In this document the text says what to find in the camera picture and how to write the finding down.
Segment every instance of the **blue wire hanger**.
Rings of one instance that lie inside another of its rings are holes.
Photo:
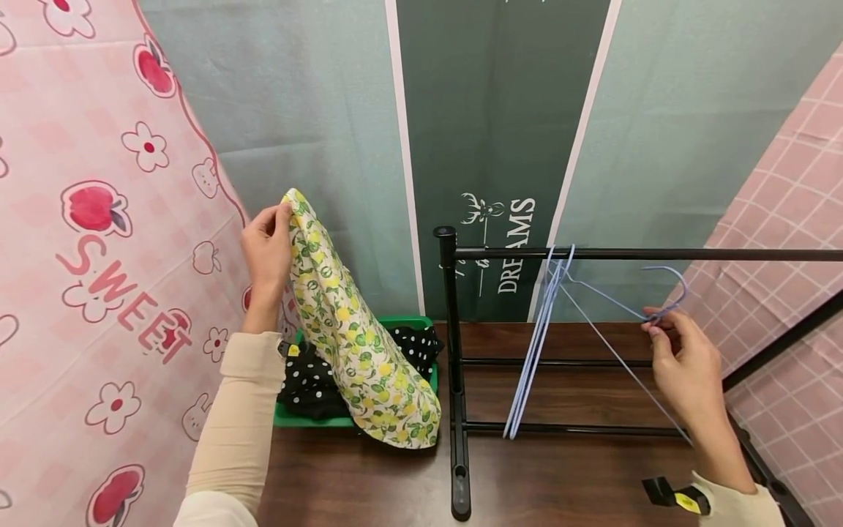
[[[650,316],[644,316],[641,313],[639,313],[638,311],[635,311],[634,309],[630,309],[630,308],[626,307],[625,305],[621,304],[620,302],[618,302],[614,298],[610,297],[608,294],[600,291],[596,287],[588,285],[587,283],[581,282],[579,280],[574,280],[573,277],[571,276],[571,274],[568,272],[567,267],[565,269],[565,276],[568,278],[568,280],[571,283],[576,283],[577,285],[584,286],[585,288],[590,289],[591,291],[594,291],[595,293],[597,293],[601,297],[609,300],[612,304],[618,306],[619,308],[622,308],[623,310],[625,310],[627,313],[631,314],[632,316],[637,317],[638,319],[641,320],[641,322],[659,322],[667,313],[669,313],[670,311],[673,311],[674,309],[678,308],[679,304],[681,304],[682,301],[685,300],[685,297],[688,295],[688,284],[685,282],[685,277],[683,277],[682,274],[679,273],[679,271],[676,271],[675,269],[673,269],[673,267],[668,267],[668,266],[644,266],[644,267],[641,268],[641,270],[642,271],[667,271],[667,272],[673,273],[676,276],[676,279],[679,280],[679,283],[682,284],[682,294],[680,294],[679,298],[677,298],[675,301],[673,301],[673,303],[664,307],[658,313],[653,313]]]
[[[527,357],[525,357],[525,359],[524,359],[524,367],[522,368],[521,378],[518,381],[518,388],[516,389],[515,397],[513,398],[513,405],[512,405],[512,407],[510,408],[510,411],[509,411],[509,418],[507,419],[507,424],[506,424],[506,427],[504,428],[503,437],[505,438],[508,434],[510,439],[515,439],[515,436],[518,433],[518,427],[521,424],[521,417],[524,414],[524,408],[527,405],[527,399],[529,398],[529,392],[530,392],[530,389],[532,388],[532,385],[533,385],[533,377],[535,376],[535,370],[537,369],[538,364],[539,364],[539,357],[541,355],[541,348],[544,346],[544,343],[545,343],[545,335],[547,334],[547,326],[550,323],[550,312],[553,310],[553,303],[556,300],[556,292],[558,292],[558,290],[561,290],[568,297],[568,299],[571,301],[571,303],[577,309],[577,311],[579,311],[580,315],[586,320],[586,322],[588,322],[588,324],[591,326],[591,328],[594,330],[594,332],[597,333],[597,336],[600,337],[600,340],[603,342],[603,344],[615,355],[615,358],[618,359],[618,361],[624,367],[626,372],[629,375],[632,376],[632,378],[638,383],[638,385],[641,386],[642,390],[644,390],[644,392],[647,393],[647,395],[650,397],[652,402],[658,407],[658,409],[662,411],[662,413],[670,420],[671,423],[673,423],[673,425],[679,431],[679,434],[683,438],[685,438],[685,440],[688,443],[691,443],[690,438],[685,433],[685,431],[682,429],[682,427],[680,427],[679,424],[673,419],[673,417],[671,417],[671,415],[667,412],[667,410],[665,410],[665,408],[662,406],[662,404],[660,402],[658,402],[658,399],[656,399],[656,397],[650,392],[650,390],[647,389],[647,387],[644,385],[644,383],[640,379],[638,379],[638,377],[635,375],[635,373],[632,371],[632,369],[629,367],[629,365],[626,364],[626,362],[620,356],[620,354],[612,347],[611,344],[609,344],[609,341],[607,341],[606,338],[603,336],[603,334],[600,333],[600,331],[597,329],[597,326],[588,318],[588,315],[586,315],[585,311],[583,311],[583,309],[579,306],[579,304],[577,304],[577,301],[574,300],[574,298],[567,291],[567,289],[565,289],[564,283],[561,282],[561,280],[563,280],[565,277],[567,277],[570,282],[576,283],[578,285],[585,286],[586,288],[590,289],[591,291],[594,291],[595,293],[599,294],[601,297],[606,298],[607,300],[612,302],[612,304],[615,304],[615,305],[621,307],[622,309],[626,310],[627,312],[635,315],[635,317],[637,317],[641,321],[651,321],[651,322],[658,323],[662,319],[662,317],[664,317],[668,312],[670,312],[673,309],[676,309],[677,307],[679,307],[679,304],[687,296],[687,294],[688,294],[688,284],[685,282],[685,278],[678,271],[673,269],[673,267],[668,267],[668,266],[645,266],[645,267],[642,267],[643,271],[663,270],[663,271],[671,272],[679,279],[679,283],[682,285],[682,294],[680,294],[679,298],[677,298],[675,301],[673,301],[673,303],[671,303],[670,305],[666,306],[665,308],[661,309],[660,311],[658,311],[657,313],[655,313],[653,315],[643,316],[643,315],[639,314],[637,311],[629,309],[628,307],[623,305],[621,302],[618,302],[617,300],[610,297],[608,294],[603,293],[599,289],[597,289],[595,287],[592,287],[591,285],[588,285],[585,282],[574,280],[571,277],[571,275],[569,273],[569,270],[571,268],[571,262],[572,262],[572,259],[573,259],[574,251],[576,249],[576,247],[574,245],[571,245],[571,249],[570,249],[570,252],[568,254],[567,261],[564,263],[564,268],[563,268],[562,262],[559,261],[559,262],[556,263],[556,269],[554,269],[554,271],[552,273],[550,273],[550,262],[551,262],[551,258],[553,256],[553,250],[554,249],[555,249],[555,246],[551,247],[550,248],[550,254],[548,255],[547,267],[545,269],[545,276],[542,279],[542,284],[543,284],[543,286],[545,286],[543,301],[542,301],[542,305],[540,306],[539,317],[536,320],[536,325],[535,325],[535,328],[533,330],[533,338],[530,341],[530,346],[528,348]],[[548,273],[550,273],[550,280],[546,281],[545,279],[547,278]]]

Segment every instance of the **green tray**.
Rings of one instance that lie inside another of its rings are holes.
[[[384,325],[386,329],[404,326],[414,330],[423,330],[433,325],[433,321],[426,316],[385,316],[378,319],[378,322]],[[303,339],[304,334],[301,330],[298,330],[296,332],[296,342],[301,342]],[[439,368],[436,363],[433,363],[430,385],[433,391],[436,392],[439,386]],[[279,402],[275,404],[275,426],[280,428],[352,428],[354,425],[350,417],[334,417],[332,419],[315,421],[307,417],[295,416],[289,413],[284,408],[284,405]]]

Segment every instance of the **pink curtain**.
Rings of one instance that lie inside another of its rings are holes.
[[[707,247],[843,249],[843,47],[776,134]],[[843,264],[695,262],[684,304],[724,374],[843,288]],[[819,524],[843,517],[843,317],[728,395]]]
[[[246,217],[134,2],[2,15],[0,524],[167,525]]]

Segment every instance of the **person's left hand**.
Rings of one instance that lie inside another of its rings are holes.
[[[240,246],[252,280],[250,305],[277,308],[290,277],[290,203],[263,209],[243,229]]]

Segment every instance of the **deer logo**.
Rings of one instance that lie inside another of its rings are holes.
[[[463,197],[469,200],[469,209],[474,209],[469,210],[469,216],[461,222],[463,225],[471,225],[474,222],[484,223],[486,218],[501,216],[506,210],[503,203],[494,202],[491,205],[486,205],[486,200],[478,200],[470,192],[463,192]]]

